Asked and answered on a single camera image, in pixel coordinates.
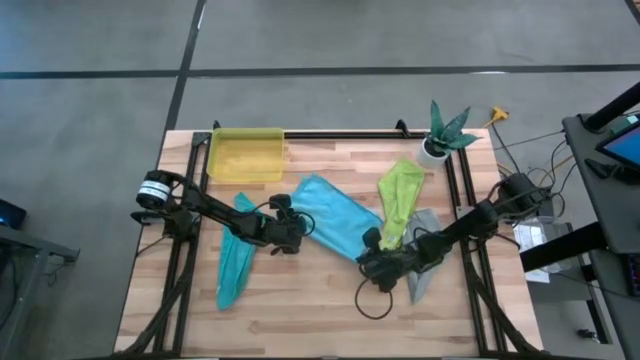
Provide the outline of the clear plastic bag with paper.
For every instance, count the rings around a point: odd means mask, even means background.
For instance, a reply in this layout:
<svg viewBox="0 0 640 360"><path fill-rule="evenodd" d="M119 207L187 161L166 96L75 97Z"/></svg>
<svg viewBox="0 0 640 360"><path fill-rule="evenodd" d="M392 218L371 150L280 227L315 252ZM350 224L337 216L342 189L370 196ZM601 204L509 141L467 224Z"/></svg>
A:
<svg viewBox="0 0 640 360"><path fill-rule="evenodd" d="M544 245L571 231L567 223L552 221L548 217L531 218L512 227L515 241L520 245L520 252ZM572 267L572 260L565 259L525 273L528 282L549 284L550 275L560 273Z"/></svg>

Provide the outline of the yellow translucent plastic basket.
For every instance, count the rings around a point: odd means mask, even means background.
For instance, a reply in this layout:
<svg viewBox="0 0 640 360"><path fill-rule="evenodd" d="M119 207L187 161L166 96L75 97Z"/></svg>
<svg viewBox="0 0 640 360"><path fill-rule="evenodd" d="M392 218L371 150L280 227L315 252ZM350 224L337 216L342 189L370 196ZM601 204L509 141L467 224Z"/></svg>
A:
<svg viewBox="0 0 640 360"><path fill-rule="evenodd" d="M207 174L220 183L278 182L284 171L281 128L212 131Z"/></svg>

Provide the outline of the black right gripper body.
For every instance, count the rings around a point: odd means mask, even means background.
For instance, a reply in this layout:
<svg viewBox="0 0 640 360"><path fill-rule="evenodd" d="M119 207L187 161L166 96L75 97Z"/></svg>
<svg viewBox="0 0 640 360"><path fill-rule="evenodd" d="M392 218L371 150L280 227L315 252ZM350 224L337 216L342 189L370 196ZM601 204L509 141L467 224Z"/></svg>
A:
<svg viewBox="0 0 640 360"><path fill-rule="evenodd" d="M418 252L413 245L396 250L379 250L372 254L369 261L369 279L381 292L389 293L417 262Z"/></svg>

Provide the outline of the lime green microfiber towel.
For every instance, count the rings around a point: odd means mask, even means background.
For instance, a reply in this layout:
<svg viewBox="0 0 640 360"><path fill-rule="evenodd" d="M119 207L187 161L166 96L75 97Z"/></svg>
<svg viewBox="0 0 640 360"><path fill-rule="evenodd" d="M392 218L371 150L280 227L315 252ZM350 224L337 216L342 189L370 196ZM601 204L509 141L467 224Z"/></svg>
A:
<svg viewBox="0 0 640 360"><path fill-rule="evenodd" d="M409 218L424 183L424 170L407 158L401 158L379 180L378 190L383 204L385 222L379 242L383 250L402 244Z"/></svg>

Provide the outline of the black aluminium table frame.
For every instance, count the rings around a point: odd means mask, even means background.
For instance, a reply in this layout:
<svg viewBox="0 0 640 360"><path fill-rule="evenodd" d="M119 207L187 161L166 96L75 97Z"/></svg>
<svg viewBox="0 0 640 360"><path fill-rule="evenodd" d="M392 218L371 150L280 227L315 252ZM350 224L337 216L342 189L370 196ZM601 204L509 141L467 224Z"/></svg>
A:
<svg viewBox="0 0 640 360"><path fill-rule="evenodd" d="M476 197L484 198L499 180L488 131L466 150ZM311 174L326 178L381 218L377 182L399 159L414 159L422 131L403 138L400 130L287 131L280 182L218 184L208 193L228 204L243 192L255 204L271 195L293 192ZM426 170L419 208L431 208L443 226L454 220L443 167ZM361 316L353 297L362 276L357 265L315 241L303 240L298 255L271 256L257 251L247 289L227 311L216 307L223 228L204 219L195 253L194 280L185 320L175 325L173 308L165 330L164 353L184 357L467 357L479 355L468 286L459 247L437 270L427 294L412 306L407 281L393 290L393 311L383 320ZM496 238L487 244L499 301L515 327L537 348L542 341L529 289L515 245ZM171 256L164 240L135 259L114 352L131 346L160 307Z"/></svg>

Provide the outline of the grey side table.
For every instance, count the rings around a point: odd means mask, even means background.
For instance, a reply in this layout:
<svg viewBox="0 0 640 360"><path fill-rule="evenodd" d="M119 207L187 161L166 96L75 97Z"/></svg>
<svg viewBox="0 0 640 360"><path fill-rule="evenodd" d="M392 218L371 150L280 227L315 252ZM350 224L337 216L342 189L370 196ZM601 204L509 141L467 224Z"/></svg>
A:
<svg viewBox="0 0 640 360"><path fill-rule="evenodd" d="M0 245L12 251L11 258L15 264L20 259L24 261L22 266L17 267L17 284L9 301L8 314L0 316L0 360L11 360L17 353L19 338L49 257L57 256L64 263L74 263L79 257L80 249L44 240L7 226L0 226Z"/></svg>

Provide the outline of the teal microfiber towel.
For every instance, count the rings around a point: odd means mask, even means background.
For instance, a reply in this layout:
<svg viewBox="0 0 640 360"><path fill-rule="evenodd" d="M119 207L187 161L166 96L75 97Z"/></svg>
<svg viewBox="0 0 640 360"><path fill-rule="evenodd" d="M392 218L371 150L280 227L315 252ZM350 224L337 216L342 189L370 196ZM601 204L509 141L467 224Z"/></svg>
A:
<svg viewBox="0 0 640 360"><path fill-rule="evenodd" d="M255 252L255 245L242 241L228 227L224 228L216 288L219 311L229 310L245 290Z"/></svg>

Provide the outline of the dark device with blue light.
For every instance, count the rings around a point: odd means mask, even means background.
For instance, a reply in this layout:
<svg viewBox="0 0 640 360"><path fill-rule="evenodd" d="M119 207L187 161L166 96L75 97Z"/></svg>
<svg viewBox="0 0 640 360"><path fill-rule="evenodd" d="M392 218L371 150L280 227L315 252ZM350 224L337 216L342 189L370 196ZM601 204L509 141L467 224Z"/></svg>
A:
<svg viewBox="0 0 640 360"><path fill-rule="evenodd" d="M0 199L0 225L19 230L26 219L25 209Z"/></svg>

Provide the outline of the light blue microfiber towel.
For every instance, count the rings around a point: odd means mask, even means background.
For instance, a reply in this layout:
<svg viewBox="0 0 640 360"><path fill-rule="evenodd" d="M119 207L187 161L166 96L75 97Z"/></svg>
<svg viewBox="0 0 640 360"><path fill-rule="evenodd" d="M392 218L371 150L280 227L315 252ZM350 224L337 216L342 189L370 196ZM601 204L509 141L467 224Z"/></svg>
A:
<svg viewBox="0 0 640 360"><path fill-rule="evenodd" d="M291 194L293 208L310 215L314 222L310 238L353 262L365 251L362 236L383 221L325 178L311 175L301 180Z"/></svg>

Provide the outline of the grey microfiber towel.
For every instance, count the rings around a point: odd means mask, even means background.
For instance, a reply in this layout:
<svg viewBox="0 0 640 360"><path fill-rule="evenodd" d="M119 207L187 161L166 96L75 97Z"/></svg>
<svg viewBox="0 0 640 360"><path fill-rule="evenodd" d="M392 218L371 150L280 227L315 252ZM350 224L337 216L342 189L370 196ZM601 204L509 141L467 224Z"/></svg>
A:
<svg viewBox="0 0 640 360"><path fill-rule="evenodd" d="M403 234L403 244L409 244L416 235L422 234L424 229L430 232L441 229L441 223L431 209L417 211L410 217ZM434 265L423 273L411 271L406 275L412 305L417 305L425 296L427 288L438 268L439 265Z"/></svg>

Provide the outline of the black equipment cart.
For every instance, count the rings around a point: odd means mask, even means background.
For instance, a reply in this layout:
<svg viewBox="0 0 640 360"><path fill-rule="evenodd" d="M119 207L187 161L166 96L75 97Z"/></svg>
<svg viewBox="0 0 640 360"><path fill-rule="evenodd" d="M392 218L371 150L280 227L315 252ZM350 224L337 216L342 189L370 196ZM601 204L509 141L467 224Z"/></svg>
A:
<svg viewBox="0 0 640 360"><path fill-rule="evenodd" d="M627 360L640 360L640 295L631 294L627 255L640 257L640 171L596 151L609 124L640 104L640 82L593 114L562 120L597 220L521 255L526 271L587 253Z"/></svg>

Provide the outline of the snake plant in white pot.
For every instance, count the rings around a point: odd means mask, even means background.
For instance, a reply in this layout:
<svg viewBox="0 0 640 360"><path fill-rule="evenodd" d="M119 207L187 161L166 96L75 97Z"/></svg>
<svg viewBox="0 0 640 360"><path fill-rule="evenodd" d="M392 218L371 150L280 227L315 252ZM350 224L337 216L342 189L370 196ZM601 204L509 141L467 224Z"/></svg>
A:
<svg viewBox="0 0 640 360"><path fill-rule="evenodd" d="M438 103L435 100L430 104L430 130L416 154L416 161L425 168L435 168L444 164L451 153L473 144L479 137L464 133L463 128L467 123L470 108L465 108L461 113L445 123Z"/></svg>

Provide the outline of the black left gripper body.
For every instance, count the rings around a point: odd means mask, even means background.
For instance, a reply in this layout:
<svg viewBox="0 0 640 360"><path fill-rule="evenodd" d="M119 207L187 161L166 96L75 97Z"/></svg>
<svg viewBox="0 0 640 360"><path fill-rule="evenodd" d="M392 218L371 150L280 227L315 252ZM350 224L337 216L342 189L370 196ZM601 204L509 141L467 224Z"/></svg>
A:
<svg viewBox="0 0 640 360"><path fill-rule="evenodd" d="M288 255L298 254L299 219L266 219L260 230L260 241L275 247L272 251L273 255L279 251Z"/></svg>

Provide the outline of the tablet with blue screen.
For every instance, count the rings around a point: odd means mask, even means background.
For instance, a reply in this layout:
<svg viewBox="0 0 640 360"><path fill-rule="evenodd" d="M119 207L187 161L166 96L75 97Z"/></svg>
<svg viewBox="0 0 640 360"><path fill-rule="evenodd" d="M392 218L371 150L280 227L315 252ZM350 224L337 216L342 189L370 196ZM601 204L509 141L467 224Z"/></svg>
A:
<svg viewBox="0 0 640 360"><path fill-rule="evenodd" d="M596 151L640 171L640 118L601 141Z"/></svg>

